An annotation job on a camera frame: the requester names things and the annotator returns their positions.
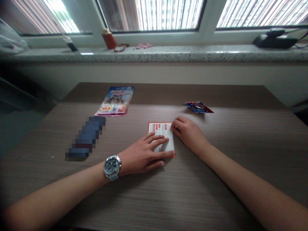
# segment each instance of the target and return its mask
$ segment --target candy wrapper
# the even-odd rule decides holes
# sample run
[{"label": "candy wrapper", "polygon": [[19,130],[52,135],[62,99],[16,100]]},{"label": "candy wrapper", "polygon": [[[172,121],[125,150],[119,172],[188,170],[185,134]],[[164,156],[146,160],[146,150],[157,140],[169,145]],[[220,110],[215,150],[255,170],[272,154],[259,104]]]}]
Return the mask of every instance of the candy wrapper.
[{"label": "candy wrapper", "polygon": [[214,113],[211,109],[209,109],[203,102],[188,102],[185,103],[191,110],[195,113]]}]

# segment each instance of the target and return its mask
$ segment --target silver watch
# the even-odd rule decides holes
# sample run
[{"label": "silver watch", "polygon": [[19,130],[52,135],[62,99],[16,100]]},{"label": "silver watch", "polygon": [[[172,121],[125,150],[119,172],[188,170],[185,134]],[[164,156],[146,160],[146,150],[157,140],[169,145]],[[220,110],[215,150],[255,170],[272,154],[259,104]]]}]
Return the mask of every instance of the silver watch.
[{"label": "silver watch", "polygon": [[119,179],[119,171],[121,167],[121,160],[117,155],[107,158],[104,164],[104,173],[111,181]]}]

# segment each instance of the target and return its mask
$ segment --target window glass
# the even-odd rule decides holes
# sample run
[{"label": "window glass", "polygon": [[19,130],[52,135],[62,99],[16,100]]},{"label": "window glass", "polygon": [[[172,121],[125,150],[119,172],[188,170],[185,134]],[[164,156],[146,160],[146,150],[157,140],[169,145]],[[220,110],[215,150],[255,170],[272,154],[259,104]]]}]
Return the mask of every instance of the window glass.
[{"label": "window glass", "polygon": [[91,33],[75,0],[7,0],[0,17],[23,36]]},{"label": "window glass", "polygon": [[203,0],[99,0],[112,32],[197,29]]},{"label": "window glass", "polygon": [[217,28],[308,25],[308,0],[227,0]]}]

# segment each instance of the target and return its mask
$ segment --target black device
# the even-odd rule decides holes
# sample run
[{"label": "black device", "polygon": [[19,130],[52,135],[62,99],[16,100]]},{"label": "black device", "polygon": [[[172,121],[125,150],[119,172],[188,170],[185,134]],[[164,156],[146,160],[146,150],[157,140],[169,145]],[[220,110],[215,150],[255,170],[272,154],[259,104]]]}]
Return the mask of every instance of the black device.
[{"label": "black device", "polygon": [[280,48],[288,49],[294,46],[299,39],[283,37],[282,35],[288,34],[283,28],[271,28],[266,34],[259,35],[253,44],[260,48]]},{"label": "black device", "polygon": [[297,38],[269,37],[267,35],[259,35],[253,41],[253,44],[260,48],[288,49],[294,46],[297,42]]}]

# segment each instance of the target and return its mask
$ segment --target window sill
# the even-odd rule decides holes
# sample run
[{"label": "window sill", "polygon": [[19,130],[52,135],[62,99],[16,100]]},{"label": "window sill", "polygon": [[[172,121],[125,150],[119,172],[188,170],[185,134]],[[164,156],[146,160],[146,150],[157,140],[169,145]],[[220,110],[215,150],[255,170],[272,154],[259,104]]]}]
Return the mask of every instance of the window sill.
[{"label": "window sill", "polygon": [[128,47],[115,53],[107,48],[30,49],[1,55],[3,63],[148,63],[148,62],[289,62],[308,61],[308,49],[260,49],[254,45],[170,46],[139,49]]}]

